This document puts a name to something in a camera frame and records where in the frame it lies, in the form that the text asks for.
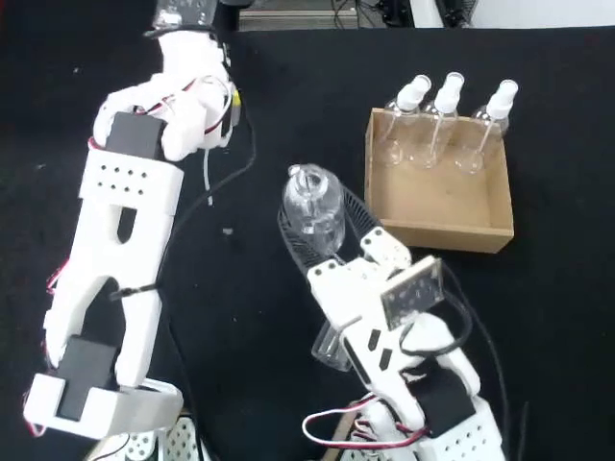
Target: red wire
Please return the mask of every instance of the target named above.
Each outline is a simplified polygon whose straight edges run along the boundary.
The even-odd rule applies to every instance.
[[[405,440],[401,440],[399,442],[387,442],[382,444],[365,444],[362,446],[361,444],[344,444],[343,442],[332,442],[331,444],[325,444],[326,447],[331,447],[334,449],[401,449],[404,447],[409,447],[410,445],[416,443],[421,437],[427,435],[429,430],[426,427],[423,427],[420,430],[417,430],[412,434],[411,437],[408,437]]]

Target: black cable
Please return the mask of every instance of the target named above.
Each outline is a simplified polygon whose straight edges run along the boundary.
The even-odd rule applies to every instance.
[[[199,206],[201,206],[202,204],[204,204],[209,197],[211,197],[215,192],[219,191],[222,187],[224,187],[225,185],[227,185],[229,182],[231,182],[232,180],[234,180],[235,178],[238,178],[239,176],[241,176],[243,173],[245,173],[246,171],[248,171],[255,163],[256,159],[257,159],[257,154],[258,154],[258,149],[257,149],[257,136],[254,130],[254,126],[252,124],[252,118],[250,116],[250,112],[248,111],[247,106],[245,105],[245,102],[243,103],[243,109],[244,109],[244,114],[245,114],[245,118],[246,118],[246,126],[248,127],[248,130],[250,132],[250,139],[251,139],[251,148],[252,148],[252,154],[250,155],[250,157],[248,158],[248,161],[246,162],[246,164],[232,172],[229,176],[227,176],[224,180],[220,181],[218,184],[216,184],[215,186],[213,186],[209,191],[205,192],[203,195],[201,195],[198,199],[196,199],[192,205],[190,205],[188,207],[188,210],[182,215],[182,218],[178,221],[177,225],[173,227],[173,230],[171,231],[171,235],[166,243],[166,247],[164,248],[164,253],[162,254],[162,258],[160,260],[160,266],[159,266],[159,270],[158,270],[158,275],[156,277],[156,285],[157,286],[162,286],[162,276],[164,274],[164,268],[166,267],[166,261],[168,260],[168,255],[169,255],[169,250],[171,249],[171,247],[173,246],[173,243],[175,243],[177,236],[180,234],[180,232],[182,231],[182,229],[185,227],[185,225],[187,224],[187,222],[190,220],[190,218],[194,215],[194,212],[199,208]],[[164,300],[163,300],[163,290],[161,289],[159,291],[160,293],[160,300],[162,301],[162,305],[168,305]],[[186,367],[186,361],[185,361],[185,355],[182,351],[182,348],[180,346],[180,343],[178,341],[178,337],[177,334],[175,333],[175,329],[173,327],[173,322],[172,322],[172,318],[170,315],[166,315],[166,326],[167,326],[167,330],[169,333],[169,337],[171,339],[172,345],[173,345],[173,349],[175,350],[175,354],[177,355],[178,361],[180,363],[180,368],[182,371],[182,375],[184,377],[184,385],[187,391],[187,396],[188,396],[188,400],[189,400],[189,407],[192,411],[192,416],[194,419],[194,429],[195,429],[195,435],[196,435],[196,439],[197,441],[199,440],[203,440],[203,433],[201,432],[201,428],[199,425],[199,417],[198,417],[198,413],[197,413],[197,405],[196,405],[196,399],[194,398],[194,393],[192,392],[192,387],[190,385],[190,379],[188,377],[188,373],[187,373],[187,367]],[[204,456],[203,456],[203,452],[202,452],[202,448],[201,448],[201,444],[197,443],[197,451],[199,453],[199,461],[204,461]]]
[[[502,421],[501,421],[502,439],[503,439],[502,445],[504,448],[504,455],[506,456],[507,459],[510,459],[510,456],[509,456],[510,454],[509,453],[510,406],[508,403],[508,393],[506,391],[506,383],[504,381],[504,369],[502,367],[500,355],[498,354],[498,349],[496,348],[495,342],[493,341],[493,338],[491,337],[489,330],[487,329],[485,324],[480,319],[478,312],[472,307],[472,305],[468,301],[468,297],[463,292],[463,289],[461,288],[461,283],[459,282],[459,279],[457,278],[455,273],[444,262],[442,262],[442,269],[444,270],[444,273],[451,279],[451,281],[453,282],[453,285],[455,286],[456,291],[458,292],[459,297],[461,298],[461,301],[465,304],[465,307],[470,311],[470,314],[472,314],[472,317],[474,318],[474,321],[479,327],[479,331],[484,337],[487,343],[487,346],[489,347],[489,350],[491,351],[491,355],[493,356],[493,362],[496,368],[496,374],[498,375],[498,385],[500,386],[500,394],[502,398]]]
[[[376,23],[374,23],[374,21],[372,20],[371,17],[369,17],[369,15],[365,12],[365,10],[363,9],[363,7],[365,7],[366,4],[361,2],[360,0],[357,0],[357,16],[362,13],[363,17],[365,17],[365,19],[367,19],[367,22],[370,23],[370,25],[372,26],[372,28],[376,28]]]
[[[131,441],[131,436],[129,434],[129,435],[126,436],[126,442],[124,442],[119,449],[117,449],[116,451],[112,451],[111,453],[103,454],[102,456],[97,456],[94,459],[91,459],[90,461],[100,461],[101,459],[107,459],[107,458],[109,458],[109,457],[119,453],[122,449],[124,449],[128,445],[128,443],[130,441]]]
[[[461,320],[463,322],[463,330],[461,334],[459,335],[459,337],[457,337],[448,346],[445,346],[440,349],[436,349],[432,351],[408,351],[404,349],[403,343],[406,340],[407,335],[411,332],[412,327],[414,326],[413,323],[409,323],[407,326],[404,327],[404,330],[402,331],[402,334],[400,335],[400,351],[402,353],[410,357],[422,357],[425,359],[435,358],[440,355],[444,355],[446,353],[452,352],[457,348],[461,348],[466,343],[466,341],[470,337],[470,334],[472,334],[472,316],[470,315],[470,312],[466,308],[467,305],[464,305],[464,303],[460,301],[457,296],[455,296],[453,293],[449,291],[444,292],[444,299],[452,307],[454,307],[455,310],[461,316]]]
[[[217,183],[216,185],[212,186],[209,191],[205,192],[198,199],[196,199],[194,202],[192,202],[192,204],[188,207],[188,209],[184,212],[184,214],[182,214],[182,217],[179,219],[179,221],[175,224],[175,226],[173,226],[173,230],[171,231],[171,235],[169,236],[169,239],[168,239],[168,241],[166,243],[166,247],[164,248],[164,253],[162,253],[162,258],[160,259],[160,266],[159,266],[159,269],[158,269],[158,275],[156,276],[156,284],[157,284],[157,286],[161,286],[161,284],[162,284],[162,276],[163,276],[163,273],[164,273],[164,268],[166,267],[166,261],[168,260],[169,250],[171,249],[171,247],[175,243],[175,240],[177,239],[177,236],[180,234],[182,229],[185,227],[187,222],[190,220],[190,218],[192,217],[194,212],[200,206],[202,206],[208,200],[209,197],[211,197],[213,194],[217,193],[220,189],[222,189],[222,187],[224,187],[225,185],[227,185],[229,182],[233,181],[234,179],[240,177],[245,172],[247,172],[250,168],[252,168],[252,166],[254,165],[254,163],[255,163],[255,161],[257,159],[257,155],[258,155],[257,135],[256,135],[256,132],[254,130],[254,126],[252,124],[252,118],[250,116],[250,112],[248,111],[248,107],[245,105],[245,102],[243,103],[243,112],[244,112],[245,118],[246,118],[246,126],[248,128],[248,131],[250,132],[250,143],[251,143],[251,151],[252,151],[252,153],[251,153],[250,157],[248,158],[248,161],[246,162],[246,164],[243,167],[239,168],[238,170],[233,171],[224,180],[222,180],[219,183]]]
[[[526,439],[528,437],[529,402],[526,401],[521,411],[521,424],[519,425],[519,447],[517,448],[517,461],[523,461],[526,454]]]
[[[160,300],[162,301],[162,305],[165,305],[163,300],[164,295],[163,292],[160,291]],[[199,423],[199,413],[196,405],[196,399],[194,397],[194,392],[192,390],[192,385],[190,384],[190,377],[188,376],[188,370],[186,366],[185,354],[180,346],[180,342],[177,337],[177,333],[175,331],[175,327],[173,327],[173,322],[171,320],[171,315],[167,312],[166,309],[162,310],[162,320],[166,323],[166,330],[168,332],[169,338],[171,340],[171,345],[173,346],[173,351],[177,356],[177,361],[180,365],[180,373],[182,374],[182,380],[184,381],[185,392],[187,393],[187,407],[190,409],[190,416],[192,418],[192,422],[194,422],[194,438],[196,439],[196,451],[199,455],[199,461],[205,461],[205,456],[203,455],[203,447],[201,447],[201,443],[205,445],[208,454],[213,456],[215,454],[215,450],[211,446],[208,439],[206,439],[203,435],[203,431],[201,430],[201,425]]]
[[[341,19],[339,18],[339,12],[342,8],[346,6],[348,0],[343,0],[338,7],[335,6],[335,1],[336,0],[331,0],[331,8],[333,9],[333,24],[335,25],[336,29],[346,29]]]
[[[358,5],[358,1],[359,0],[355,0],[355,13],[357,14],[357,29],[361,28],[361,15],[359,14],[359,8],[360,6]]]

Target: spray bottle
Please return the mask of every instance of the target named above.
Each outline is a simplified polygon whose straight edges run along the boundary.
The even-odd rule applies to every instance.
[[[442,157],[457,123],[457,104],[462,87],[463,76],[451,72],[435,99],[423,109],[428,124],[427,142],[408,155],[408,159],[417,166],[432,168]]]
[[[474,125],[463,136],[463,148],[455,157],[455,164],[461,170],[470,174],[477,173],[499,148],[508,130],[508,114],[518,90],[519,86],[514,81],[504,80],[489,103],[474,112]]]
[[[406,157],[404,139],[411,136],[411,128],[418,119],[419,105],[431,88],[426,75],[417,75],[390,101],[385,108],[380,133],[376,135],[377,160],[397,165]]]

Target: open cardboard box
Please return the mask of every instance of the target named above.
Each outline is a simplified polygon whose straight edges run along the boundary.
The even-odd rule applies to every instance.
[[[485,169],[470,175],[453,161],[460,134],[472,129],[460,118],[440,162],[421,169],[403,160],[395,166],[376,161],[375,133],[390,123],[373,109],[365,139],[365,202],[382,224],[411,247],[497,253],[514,236],[504,144]]]

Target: white cable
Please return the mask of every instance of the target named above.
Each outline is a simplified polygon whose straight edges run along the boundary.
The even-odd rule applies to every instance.
[[[211,184],[209,183],[209,149],[205,150],[205,155],[203,156],[203,179],[205,181],[205,191],[209,192],[211,189]],[[213,196],[209,196],[208,205],[213,206]]]
[[[373,397],[373,396],[369,396],[369,400],[365,400],[362,403],[358,403],[356,405],[351,405],[348,406],[346,408],[334,408],[332,410],[326,410],[326,411],[321,411],[320,413],[314,413],[312,415],[307,416],[306,418],[304,418],[302,424],[301,424],[301,430],[303,430],[304,435],[306,437],[309,438],[309,440],[311,440],[312,442],[315,442],[319,445],[338,445],[338,444],[343,444],[345,446],[349,446],[349,447],[357,447],[358,449],[361,449],[363,447],[365,447],[366,445],[369,444],[369,442],[345,442],[345,441],[333,441],[333,440],[324,440],[324,439],[319,439],[318,437],[314,437],[313,435],[311,435],[308,431],[308,423],[312,420],[315,420],[317,418],[321,418],[323,416],[329,416],[329,415],[335,415],[335,414],[345,414],[345,413],[354,413],[354,412],[358,412],[360,409],[365,408],[367,405],[369,405],[370,403],[373,403],[376,400],[379,400],[380,398],[378,397]]]

